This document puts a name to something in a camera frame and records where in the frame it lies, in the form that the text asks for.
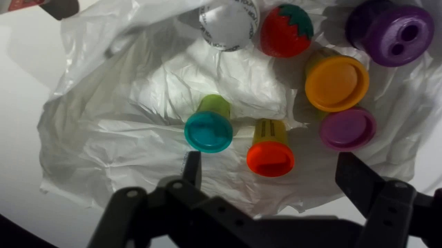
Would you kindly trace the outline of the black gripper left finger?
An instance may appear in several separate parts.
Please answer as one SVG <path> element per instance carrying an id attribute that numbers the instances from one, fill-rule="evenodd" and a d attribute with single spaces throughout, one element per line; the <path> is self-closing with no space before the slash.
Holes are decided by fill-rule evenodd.
<path id="1" fill-rule="evenodd" d="M 195 209 L 207 199 L 200 189 L 202 154 L 189 151 L 181 174 L 163 177 L 156 188 L 116 191 L 87 248 L 149 248 L 168 235 L 179 248 L 217 248 L 217 238 Z"/>

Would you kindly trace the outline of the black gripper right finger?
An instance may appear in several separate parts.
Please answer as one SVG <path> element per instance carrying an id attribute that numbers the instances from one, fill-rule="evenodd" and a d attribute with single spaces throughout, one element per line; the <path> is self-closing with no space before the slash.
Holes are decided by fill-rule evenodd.
<path id="1" fill-rule="evenodd" d="M 428 195 L 384 178 L 353 152 L 338 154 L 335 183 L 366 217 L 355 248 L 406 248 L 409 236 L 442 248 L 442 188 Z"/>

